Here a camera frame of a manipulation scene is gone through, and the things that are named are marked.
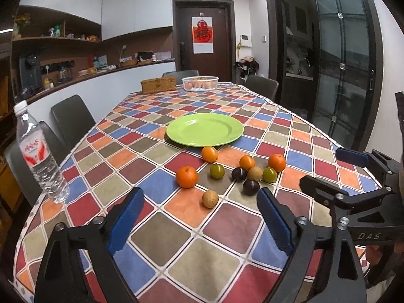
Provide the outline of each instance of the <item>dark purple grape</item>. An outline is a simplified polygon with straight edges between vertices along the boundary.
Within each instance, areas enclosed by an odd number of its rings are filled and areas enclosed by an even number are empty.
[[[258,181],[254,180],[246,180],[243,184],[243,194],[252,196],[257,193],[259,190],[259,183]]]
[[[244,181],[247,177],[247,171],[242,167],[236,167],[232,171],[232,178],[236,181]]]

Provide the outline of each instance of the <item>water bottle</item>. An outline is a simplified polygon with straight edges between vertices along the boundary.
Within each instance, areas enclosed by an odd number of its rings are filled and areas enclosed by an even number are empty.
[[[38,122],[28,112],[27,102],[24,100],[16,104],[14,113],[17,116],[17,142],[35,180],[53,202],[65,201],[69,195],[66,179],[48,148]]]

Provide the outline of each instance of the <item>brown door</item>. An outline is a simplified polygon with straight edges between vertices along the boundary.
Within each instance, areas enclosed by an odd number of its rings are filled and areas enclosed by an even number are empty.
[[[194,53],[192,17],[212,18],[213,53]],[[199,75],[217,76],[221,82],[232,80],[228,10],[212,7],[180,7],[177,16],[181,70],[197,69]]]

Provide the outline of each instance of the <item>bottle label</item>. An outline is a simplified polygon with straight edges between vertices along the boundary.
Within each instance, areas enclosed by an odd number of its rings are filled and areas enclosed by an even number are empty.
[[[38,165],[49,156],[49,148],[46,145],[42,131],[35,131],[33,134],[22,140],[20,143],[20,149],[30,168]]]

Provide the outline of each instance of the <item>table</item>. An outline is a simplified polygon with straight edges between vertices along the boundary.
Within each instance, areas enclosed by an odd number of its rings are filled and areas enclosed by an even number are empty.
[[[225,166],[222,180],[209,177],[200,148],[181,146],[165,136],[167,124],[189,113],[222,113],[244,124],[244,134],[219,150]],[[17,243],[14,286],[33,302],[36,277],[47,238],[58,222],[88,223],[121,202],[132,186],[141,187],[145,206],[122,251],[114,259],[141,303],[261,303],[285,262],[258,212],[255,197],[240,193],[230,179],[241,156],[251,154],[266,166],[271,154],[284,154],[288,166],[268,186],[296,216],[331,225],[328,209],[300,191],[306,174],[331,182],[350,195],[375,190],[366,170],[336,161],[338,144],[308,122],[242,86],[223,84],[209,92],[130,94],[74,148],[62,167],[70,195],[54,204],[43,194],[34,206]],[[175,172],[198,169],[199,181],[181,189]],[[218,205],[201,204],[204,190],[215,190]],[[357,247],[368,267],[364,248]],[[100,292],[86,252],[86,277],[99,302]],[[302,295],[310,288],[321,251],[313,254]]]

